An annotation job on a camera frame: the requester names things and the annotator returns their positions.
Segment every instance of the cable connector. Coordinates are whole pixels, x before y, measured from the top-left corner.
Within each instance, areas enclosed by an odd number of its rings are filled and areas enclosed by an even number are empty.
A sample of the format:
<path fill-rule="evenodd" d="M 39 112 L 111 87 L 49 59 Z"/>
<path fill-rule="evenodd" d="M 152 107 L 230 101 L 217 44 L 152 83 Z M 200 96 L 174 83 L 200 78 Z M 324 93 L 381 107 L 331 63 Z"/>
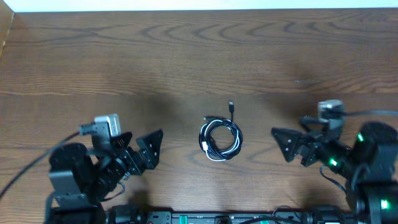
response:
<path fill-rule="evenodd" d="M 230 112 L 231 114 L 233 114 L 234 111 L 235 111 L 234 102 L 230 101 L 230 102 L 229 102 L 229 112 Z"/>
<path fill-rule="evenodd" d="M 97 134 L 97 130 L 97 124 L 84 124 L 79 127 L 80 136 L 85 136 L 87 134 Z"/>
<path fill-rule="evenodd" d="M 205 121 L 211 121 L 211 120 L 214 120 L 214 119 L 222 119 L 222 118 L 219 118 L 219 117 L 216 117 L 216 116 L 205 116 L 203 119 Z"/>

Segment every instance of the black cable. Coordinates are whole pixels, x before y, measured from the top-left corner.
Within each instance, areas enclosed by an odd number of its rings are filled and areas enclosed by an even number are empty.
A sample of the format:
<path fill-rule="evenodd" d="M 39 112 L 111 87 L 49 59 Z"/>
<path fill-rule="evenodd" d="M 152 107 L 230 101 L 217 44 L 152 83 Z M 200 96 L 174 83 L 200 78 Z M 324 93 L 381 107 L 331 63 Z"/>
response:
<path fill-rule="evenodd" d="M 108 200 L 111 200 L 111 199 L 116 198 L 117 196 L 119 196 L 119 195 L 121 195 L 121 194 L 124 194 L 124 192 L 126 191 L 126 187 L 124 186 L 124 183 L 119 182 L 118 184 L 120 184 L 120 185 L 122 186 L 123 189 L 122 189 L 119 193 L 117 193 L 115 196 L 110 197 L 110 198 L 105 198 L 105 199 L 102 200 L 101 202 L 106 202 L 106 201 L 108 201 Z"/>
<path fill-rule="evenodd" d="M 241 222 L 240 224 L 252 224 L 256 222 L 261 222 L 261 221 L 279 221 L 279 222 L 285 222 L 285 223 L 291 223 L 291 224 L 300 224 L 298 221 L 294 221 L 288 218 L 280 218 L 280 217 L 261 217 L 261 218 L 253 218 L 251 220 Z"/>
<path fill-rule="evenodd" d="M 355 169 L 353 178 L 351 179 L 351 190 L 352 190 L 352 191 L 355 191 L 356 181 L 358 180 L 358 177 L 359 177 L 360 173 L 361 173 L 362 171 L 364 171 L 364 170 L 370 172 L 370 171 L 369 171 L 369 166 L 368 166 L 366 163 L 360 164 L 360 165 L 357 166 L 357 168 Z"/>
<path fill-rule="evenodd" d="M 45 199 L 45 209 L 44 209 L 44 220 L 45 223 L 47 219 L 50 217 L 51 214 L 51 205 L 52 205 L 52 200 L 54 199 L 55 192 L 52 192 L 47 199 Z"/>
<path fill-rule="evenodd" d="M 103 170 L 107 165 L 109 165 L 112 162 L 111 154 L 105 150 L 90 149 L 87 151 L 87 155 L 101 157 L 101 166 L 99 167 L 98 172 Z"/>
<path fill-rule="evenodd" d="M 298 119 L 299 125 L 306 131 L 312 131 L 308 124 L 325 124 L 323 121 L 320 121 L 318 118 L 313 118 L 311 116 L 304 116 Z"/>
<path fill-rule="evenodd" d="M 332 179 L 332 178 L 329 178 L 329 177 L 327 177 L 327 176 L 325 176 L 324 174 L 323 174 L 323 168 L 325 168 L 326 166 L 325 165 L 322 165 L 320 168 L 319 168 L 319 172 L 321 173 L 321 175 L 322 175 L 322 177 L 324 177 L 324 178 L 326 178 L 327 180 L 329 180 L 330 182 L 332 182 L 332 183 L 334 183 L 338 188 L 340 188 L 345 194 L 347 194 L 347 190 L 339 183 L 339 182 L 337 182 L 336 180 L 334 180 L 334 179 Z"/>
<path fill-rule="evenodd" d="M 8 184 L 3 188 L 0 194 L 0 199 L 6 194 L 7 190 L 23 175 L 28 171 L 30 168 L 32 168 L 36 163 L 41 161 L 44 157 L 47 155 L 55 152 L 57 149 L 62 147 L 67 141 L 71 140 L 72 138 L 76 137 L 79 135 L 79 132 L 73 133 L 69 137 L 65 138 L 64 140 L 60 141 L 56 146 L 53 148 L 47 150 L 45 153 L 43 153 L 41 156 L 33 160 L 30 164 L 26 165 Z"/>
<path fill-rule="evenodd" d="M 276 217 L 276 213 L 277 213 L 278 209 L 280 209 L 282 207 L 289 208 L 294 213 L 294 215 L 300 220 L 299 215 L 295 211 L 293 211 L 293 208 L 291 208 L 290 206 L 287 206 L 287 205 L 281 205 L 281 206 L 276 207 L 274 212 L 272 212 L 272 216 Z"/>
<path fill-rule="evenodd" d="M 231 113 L 231 120 L 222 117 L 207 116 L 205 117 L 205 120 L 210 122 L 201 127 L 199 133 L 199 145 L 202 151 L 205 152 L 207 157 L 212 161 L 225 161 L 232 159 L 241 151 L 243 135 L 238 125 L 233 122 L 234 103 L 232 101 L 229 102 L 229 112 Z M 221 126 L 227 127 L 234 136 L 234 142 L 226 149 L 220 149 L 217 147 L 216 141 L 211 136 L 213 131 Z"/>
<path fill-rule="evenodd" d="M 359 116 L 359 115 L 390 115 L 390 116 L 398 116 L 398 111 L 389 111 L 389 110 L 368 110 L 368 111 L 357 111 L 345 113 L 346 116 Z"/>

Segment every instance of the green led light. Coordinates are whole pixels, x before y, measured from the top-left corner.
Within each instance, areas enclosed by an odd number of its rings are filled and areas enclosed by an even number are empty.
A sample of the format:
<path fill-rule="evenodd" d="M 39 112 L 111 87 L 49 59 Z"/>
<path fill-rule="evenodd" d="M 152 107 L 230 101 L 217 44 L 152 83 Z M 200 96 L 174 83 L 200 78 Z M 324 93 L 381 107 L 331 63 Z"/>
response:
<path fill-rule="evenodd" d="M 333 166 L 337 166 L 337 162 L 334 159 L 330 160 L 330 164 L 333 165 Z"/>
<path fill-rule="evenodd" d="M 389 204 L 387 200 L 381 200 L 381 209 L 388 209 Z"/>
<path fill-rule="evenodd" d="M 363 142 L 363 140 L 364 140 L 361 133 L 358 134 L 358 140 L 359 140 L 360 142 Z"/>

